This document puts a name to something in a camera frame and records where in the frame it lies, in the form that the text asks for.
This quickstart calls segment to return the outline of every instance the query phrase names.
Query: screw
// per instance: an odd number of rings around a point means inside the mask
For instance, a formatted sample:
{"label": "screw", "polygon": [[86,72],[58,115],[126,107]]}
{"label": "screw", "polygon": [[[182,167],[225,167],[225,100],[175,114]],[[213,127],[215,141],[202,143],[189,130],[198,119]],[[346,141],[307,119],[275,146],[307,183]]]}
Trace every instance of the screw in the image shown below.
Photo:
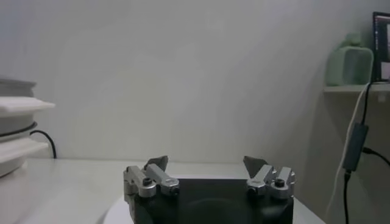
{"label": "screw", "polygon": [[285,181],[282,179],[276,179],[275,180],[275,187],[284,187],[285,186]]}
{"label": "screw", "polygon": [[150,185],[152,182],[153,182],[152,179],[150,179],[149,177],[147,177],[147,178],[144,178],[144,179],[142,180],[142,185],[143,185],[143,186],[148,186],[148,185]]}

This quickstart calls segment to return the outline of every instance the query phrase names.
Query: white cable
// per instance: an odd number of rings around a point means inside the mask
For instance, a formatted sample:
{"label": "white cable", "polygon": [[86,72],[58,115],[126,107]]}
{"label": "white cable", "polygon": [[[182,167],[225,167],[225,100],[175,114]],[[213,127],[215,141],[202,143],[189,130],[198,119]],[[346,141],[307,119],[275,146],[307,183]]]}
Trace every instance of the white cable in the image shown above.
{"label": "white cable", "polygon": [[333,200],[335,199],[335,195],[336,195],[336,188],[337,188],[337,182],[338,182],[338,177],[340,175],[340,171],[341,171],[341,167],[342,167],[342,163],[344,161],[344,158],[346,157],[346,152],[347,152],[347,148],[348,148],[348,143],[349,143],[349,137],[350,137],[350,132],[351,132],[351,129],[352,129],[352,125],[355,121],[355,118],[356,118],[356,114],[357,114],[357,111],[358,111],[358,108],[359,108],[359,104],[360,104],[360,100],[363,96],[363,94],[366,92],[368,86],[369,86],[370,83],[367,83],[363,90],[360,92],[360,95],[358,97],[358,100],[356,101],[356,104],[355,104],[355,109],[353,111],[353,114],[352,114],[352,117],[351,117],[351,121],[349,122],[349,126],[348,126],[348,129],[347,129],[347,136],[346,136],[346,141],[344,143],[344,148],[342,150],[342,156],[341,156],[341,160],[340,160],[340,164],[337,168],[337,172],[336,172],[336,176],[335,176],[335,181],[333,182],[333,190],[332,190],[332,193],[331,193],[331,196],[330,196],[330,199],[329,199],[329,203],[328,203],[328,206],[327,206],[327,210],[325,212],[325,218],[328,217],[328,213],[329,213],[329,210],[330,210],[330,207],[333,203]]}

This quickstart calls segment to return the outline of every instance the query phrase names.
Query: black cable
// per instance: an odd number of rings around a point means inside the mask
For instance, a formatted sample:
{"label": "black cable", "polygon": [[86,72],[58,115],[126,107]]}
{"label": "black cable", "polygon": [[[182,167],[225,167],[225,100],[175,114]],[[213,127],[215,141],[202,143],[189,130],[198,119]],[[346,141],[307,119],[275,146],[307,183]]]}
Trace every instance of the black cable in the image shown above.
{"label": "black cable", "polygon": [[368,107],[368,95],[370,93],[371,85],[372,85],[372,82],[370,82],[368,84],[367,90],[366,90],[366,95],[365,95],[365,98],[364,98],[363,116],[361,117],[361,124],[363,124],[363,125],[366,123],[366,115],[367,115],[367,107]]}
{"label": "black cable", "polygon": [[372,149],[370,149],[370,148],[367,148],[367,147],[363,148],[363,152],[364,152],[365,154],[368,154],[368,155],[375,155],[375,156],[377,156],[377,157],[383,159],[383,161],[384,161],[385,163],[387,163],[387,164],[390,166],[390,161],[389,161],[386,157],[384,157],[383,155],[381,155],[380,153],[378,153],[378,152],[376,152],[376,151],[374,151],[374,150],[372,150]]}
{"label": "black cable", "polygon": [[346,216],[346,224],[349,224],[347,191],[348,191],[348,182],[350,178],[351,178],[351,171],[347,170],[344,174],[344,213]]}
{"label": "black cable", "polygon": [[30,126],[28,126],[28,127],[25,127],[25,128],[22,128],[22,129],[19,129],[19,130],[16,130],[16,131],[11,131],[11,132],[7,132],[7,133],[0,134],[0,138],[6,137],[6,136],[11,136],[11,135],[17,135],[17,134],[23,133],[23,132],[25,132],[25,131],[29,131],[29,130],[31,130],[31,129],[34,129],[36,126],[37,126],[37,123],[34,121],[34,122],[33,122]]}
{"label": "black cable", "polygon": [[49,140],[50,145],[51,145],[51,150],[53,152],[53,158],[57,159],[57,151],[55,150],[55,144],[54,144],[53,139],[46,132],[41,131],[41,130],[34,130],[34,131],[30,132],[30,135],[32,135],[34,133],[43,134]]}

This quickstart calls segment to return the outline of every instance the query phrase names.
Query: wall shelf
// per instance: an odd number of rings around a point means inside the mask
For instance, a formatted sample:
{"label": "wall shelf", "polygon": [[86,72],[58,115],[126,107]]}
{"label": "wall shelf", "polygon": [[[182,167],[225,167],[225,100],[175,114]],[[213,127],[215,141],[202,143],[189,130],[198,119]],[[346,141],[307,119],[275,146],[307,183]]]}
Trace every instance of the wall shelf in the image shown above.
{"label": "wall shelf", "polygon": [[[325,86],[324,93],[360,93],[364,85]],[[370,93],[390,93],[390,84],[376,84],[370,88]]]}

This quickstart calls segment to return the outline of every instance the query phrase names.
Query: table surface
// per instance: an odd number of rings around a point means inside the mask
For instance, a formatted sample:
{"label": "table surface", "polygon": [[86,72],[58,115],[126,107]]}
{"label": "table surface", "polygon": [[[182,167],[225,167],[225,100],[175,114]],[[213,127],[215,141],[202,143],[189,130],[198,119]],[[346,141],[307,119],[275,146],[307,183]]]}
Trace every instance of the table surface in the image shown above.
{"label": "table surface", "polygon": [[[144,164],[141,161],[29,158],[27,177],[34,205],[18,223],[101,224],[107,211],[122,195],[123,170]],[[167,172],[172,176],[248,177],[243,164],[169,163]],[[324,223],[300,201],[296,200],[294,206],[294,223]]]}

